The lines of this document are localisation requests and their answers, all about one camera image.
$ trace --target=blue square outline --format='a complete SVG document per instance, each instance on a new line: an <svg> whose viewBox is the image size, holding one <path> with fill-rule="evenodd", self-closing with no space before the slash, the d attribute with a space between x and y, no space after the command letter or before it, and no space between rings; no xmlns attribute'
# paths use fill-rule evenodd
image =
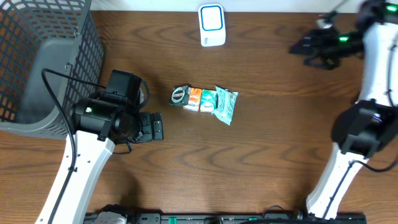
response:
<svg viewBox="0 0 398 224"><path fill-rule="evenodd" d="M202 10L204 9L204 8L206 8L206 7L217 7L219 10L220 10L220 19L221 19L221 27L219 28L219 29L210 29L210 30L206 30L205 29L205 26L204 26L204 24L203 24L203 13L202 13ZM205 7L203 7L203 8L201 8L200 9L200 19L201 19L201 28L204 30L204 31L215 31L215 30L220 30L220 29L222 29L223 28L223 15L222 15L222 13L221 13L221 8L219 7L219 6L205 6Z"/></svg>

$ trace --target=snack package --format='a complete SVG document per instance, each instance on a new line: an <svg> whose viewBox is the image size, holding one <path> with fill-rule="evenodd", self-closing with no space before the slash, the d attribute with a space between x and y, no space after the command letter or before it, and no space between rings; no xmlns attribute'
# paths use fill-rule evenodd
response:
<svg viewBox="0 0 398 224"><path fill-rule="evenodd" d="M183 108L190 111L199 111L200 98L201 98L201 89L191 88L188 105L185 105Z"/></svg>
<svg viewBox="0 0 398 224"><path fill-rule="evenodd" d="M218 106L217 109L212 112L212 114L216 115L220 121L231 125L235 101L238 97L238 93L231 93L230 91L224 90L218 86L216 86L216 91L218 95Z"/></svg>
<svg viewBox="0 0 398 224"><path fill-rule="evenodd" d="M190 91L191 91L191 88L189 86L174 87L172 97L170 99L170 105L173 105L173 106L188 105Z"/></svg>
<svg viewBox="0 0 398 224"><path fill-rule="evenodd" d="M217 91L203 90L200 100L200 112L211 113L217 107Z"/></svg>

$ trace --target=teal package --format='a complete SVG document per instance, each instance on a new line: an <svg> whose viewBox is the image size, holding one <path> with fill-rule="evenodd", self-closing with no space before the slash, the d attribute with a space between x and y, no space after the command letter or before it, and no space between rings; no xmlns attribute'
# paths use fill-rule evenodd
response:
<svg viewBox="0 0 398 224"><path fill-rule="evenodd" d="M220 121L231 125L238 93L231 93L230 91L224 90L218 86L216 86L216 91L218 96L218 106L212 114L216 115Z"/></svg>
<svg viewBox="0 0 398 224"><path fill-rule="evenodd" d="M200 100L200 112L211 113L217 107L217 91L203 90Z"/></svg>

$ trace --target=wooden table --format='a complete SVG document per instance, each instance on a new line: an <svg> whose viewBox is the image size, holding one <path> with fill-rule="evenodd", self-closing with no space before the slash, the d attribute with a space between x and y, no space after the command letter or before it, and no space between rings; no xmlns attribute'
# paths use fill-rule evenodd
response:
<svg viewBox="0 0 398 224"><path fill-rule="evenodd" d="M101 83L112 69L135 73L150 88L147 111L160 111L164 141L112 156L88 211L106 204L176 212L262 212L301 206L331 152L335 118L358 94L363 62L334 71L302 65L287 49L315 26L315 14L226 13L224 46L200 45L193 12L93 12L106 48ZM351 16L342 24L352 24ZM233 122L169 106L173 86L189 83L238 91ZM38 217L65 141L0 133L0 223ZM394 141L370 164L387 166ZM117 151L126 150L118 146ZM364 212L368 223L398 222L398 171L363 169L340 211Z"/></svg>

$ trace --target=basket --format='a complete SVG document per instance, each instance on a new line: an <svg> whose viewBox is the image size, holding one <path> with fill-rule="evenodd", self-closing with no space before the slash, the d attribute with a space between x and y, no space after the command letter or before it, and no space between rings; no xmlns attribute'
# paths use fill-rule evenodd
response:
<svg viewBox="0 0 398 224"><path fill-rule="evenodd" d="M104 50L91 0L5 0L0 5L0 130L65 139L67 130L41 77L49 68L89 82L100 77ZM65 114L95 91L50 73Z"/></svg>

